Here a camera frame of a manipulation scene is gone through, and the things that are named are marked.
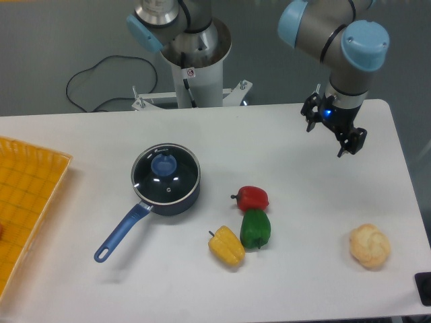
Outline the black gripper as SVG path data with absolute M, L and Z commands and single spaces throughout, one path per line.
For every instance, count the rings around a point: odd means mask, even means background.
M 354 120 L 361 105 L 354 108 L 340 108 L 334 104 L 334 96 L 323 96 L 314 92 L 304 101 L 301 115 L 306 118 L 306 131 L 311 132 L 316 123 L 322 122 L 329 130 L 335 133 L 339 141 L 340 150 L 337 153 L 341 157 L 345 153 L 355 155 L 364 145 L 367 131 L 356 128 Z

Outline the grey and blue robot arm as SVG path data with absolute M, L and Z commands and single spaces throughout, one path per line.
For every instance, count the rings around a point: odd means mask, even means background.
M 359 20 L 371 1 L 293 1 L 283 11 L 281 40 L 330 68 L 323 93 L 313 92 L 301 114 L 308 130 L 324 124 L 340 144 L 340 153 L 361 150 L 367 132 L 354 120 L 383 66 L 390 39 L 378 23 Z M 210 1 L 139 1 L 127 27 L 149 52 L 170 64 L 179 108 L 219 107 L 233 101 L 223 94 L 223 62 L 232 39 L 216 19 Z

